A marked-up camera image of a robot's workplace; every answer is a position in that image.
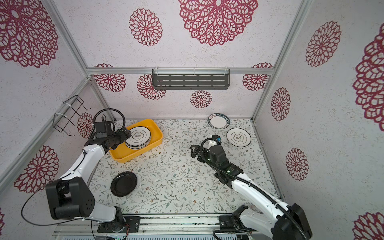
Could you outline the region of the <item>small white clover-emblem plate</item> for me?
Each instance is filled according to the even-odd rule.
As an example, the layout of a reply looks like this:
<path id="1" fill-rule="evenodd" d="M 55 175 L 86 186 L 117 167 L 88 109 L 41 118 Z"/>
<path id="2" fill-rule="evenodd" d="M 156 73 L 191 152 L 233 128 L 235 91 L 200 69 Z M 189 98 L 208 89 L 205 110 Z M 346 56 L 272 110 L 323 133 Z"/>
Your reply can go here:
<path id="1" fill-rule="evenodd" d="M 227 140 L 233 146 L 243 148 L 251 143 L 252 137 L 250 133 L 244 129 L 232 128 L 227 132 Z"/>

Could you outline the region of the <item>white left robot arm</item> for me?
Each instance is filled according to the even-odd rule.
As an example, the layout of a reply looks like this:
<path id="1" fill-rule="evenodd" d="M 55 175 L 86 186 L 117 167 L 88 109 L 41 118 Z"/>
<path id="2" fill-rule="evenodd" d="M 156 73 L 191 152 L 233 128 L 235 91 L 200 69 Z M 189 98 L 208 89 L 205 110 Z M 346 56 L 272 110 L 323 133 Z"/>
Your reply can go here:
<path id="1" fill-rule="evenodd" d="M 46 185 L 51 217 L 54 220 L 85 219 L 95 221 L 110 232 L 121 232 L 126 226 L 122 211 L 96 202 L 88 181 L 99 161 L 131 137 L 125 127 L 112 129 L 110 121 L 97 122 L 82 153 L 60 179 Z"/>

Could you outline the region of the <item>small green-rim lettered plate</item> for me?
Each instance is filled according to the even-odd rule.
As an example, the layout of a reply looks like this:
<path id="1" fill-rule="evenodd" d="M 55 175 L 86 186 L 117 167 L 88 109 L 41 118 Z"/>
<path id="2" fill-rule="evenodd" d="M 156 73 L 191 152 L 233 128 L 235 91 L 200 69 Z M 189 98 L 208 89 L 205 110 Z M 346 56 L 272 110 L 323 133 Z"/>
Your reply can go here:
<path id="1" fill-rule="evenodd" d="M 208 124 L 214 129 L 226 129 L 230 125 L 230 119 L 220 113 L 211 114 L 208 116 Z"/>

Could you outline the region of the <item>large white clover-emblem plate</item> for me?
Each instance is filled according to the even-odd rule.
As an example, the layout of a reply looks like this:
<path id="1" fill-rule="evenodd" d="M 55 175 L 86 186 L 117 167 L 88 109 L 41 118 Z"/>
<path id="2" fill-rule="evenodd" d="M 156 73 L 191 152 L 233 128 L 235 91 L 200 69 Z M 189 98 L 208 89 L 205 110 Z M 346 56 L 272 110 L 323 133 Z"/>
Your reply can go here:
<path id="1" fill-rule="evenodd" d="M 152 138 L 151 131 L 146 127 L 135 127 L 131 130 L 132 136 L 125 141 L 125 144 L 130 149 L 141 149 L 146 147 Z"/>

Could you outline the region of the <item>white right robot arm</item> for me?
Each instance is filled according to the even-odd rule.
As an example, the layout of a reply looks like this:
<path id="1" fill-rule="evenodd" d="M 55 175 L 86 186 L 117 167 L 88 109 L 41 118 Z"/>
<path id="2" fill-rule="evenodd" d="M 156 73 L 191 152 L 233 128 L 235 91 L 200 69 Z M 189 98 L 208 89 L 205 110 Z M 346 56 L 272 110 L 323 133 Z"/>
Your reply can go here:
<path id="1" fill-rule="evenodd" d="M 204 148 L 191 146 L 191 157 L 215 170 L 215 177 L 254 205 L 257 210 L 242 206 L 233 214 L 239 233 L 258 232 L 272 240 L 309 240 L 312 230 L 304 210 L 272 196 L 256 185 L 244 171 L 230 163 L 221 145 Z"/>

